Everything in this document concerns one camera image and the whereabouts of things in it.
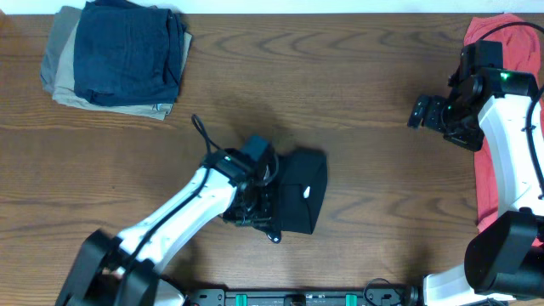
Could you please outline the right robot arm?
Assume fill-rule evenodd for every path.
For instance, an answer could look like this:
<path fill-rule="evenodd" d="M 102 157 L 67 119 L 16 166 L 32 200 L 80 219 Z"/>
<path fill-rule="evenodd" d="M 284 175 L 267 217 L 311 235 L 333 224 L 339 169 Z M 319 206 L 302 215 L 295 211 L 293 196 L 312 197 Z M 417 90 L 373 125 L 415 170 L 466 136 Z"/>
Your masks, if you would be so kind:
<path fill-rule="evenodd" d="M 426 305 L 508 302 L 543 296 L 543 137 L 530 73 L 481 68 L 449 97 L 420 96 L 408 125 L 470 151 L 489 147 L 498 217 L 468 244 L 462 264 L 423 281 Z"/>

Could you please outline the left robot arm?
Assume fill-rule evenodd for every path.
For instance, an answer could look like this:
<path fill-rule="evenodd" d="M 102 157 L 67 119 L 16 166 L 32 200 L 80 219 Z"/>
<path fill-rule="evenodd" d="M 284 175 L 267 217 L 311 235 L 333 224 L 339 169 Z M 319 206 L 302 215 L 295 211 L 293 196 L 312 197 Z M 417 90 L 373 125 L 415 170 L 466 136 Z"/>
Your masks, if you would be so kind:
<path fill-rule="evenodd" d="M 270 148 L 208 153 L 189 183 L 139 223 L 115 236 L 98 229 L 82 244 L 58 305 L 182 305 L 162 279 L 173 257 L 217 216 L 281 240 L 273 182 L 280 159 Z"/>

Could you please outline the black t-shirt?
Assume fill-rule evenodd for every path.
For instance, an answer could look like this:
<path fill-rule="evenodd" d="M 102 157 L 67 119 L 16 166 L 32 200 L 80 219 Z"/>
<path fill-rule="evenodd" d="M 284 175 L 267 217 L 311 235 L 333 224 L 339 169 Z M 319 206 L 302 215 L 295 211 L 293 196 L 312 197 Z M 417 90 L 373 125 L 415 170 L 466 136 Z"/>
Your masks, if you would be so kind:
<path fill-rule="evenodd" d="M 311 235 L 328 184 L 326 154 L 299 148 L 280 160 L 277 224 L 279 230 Z"/>

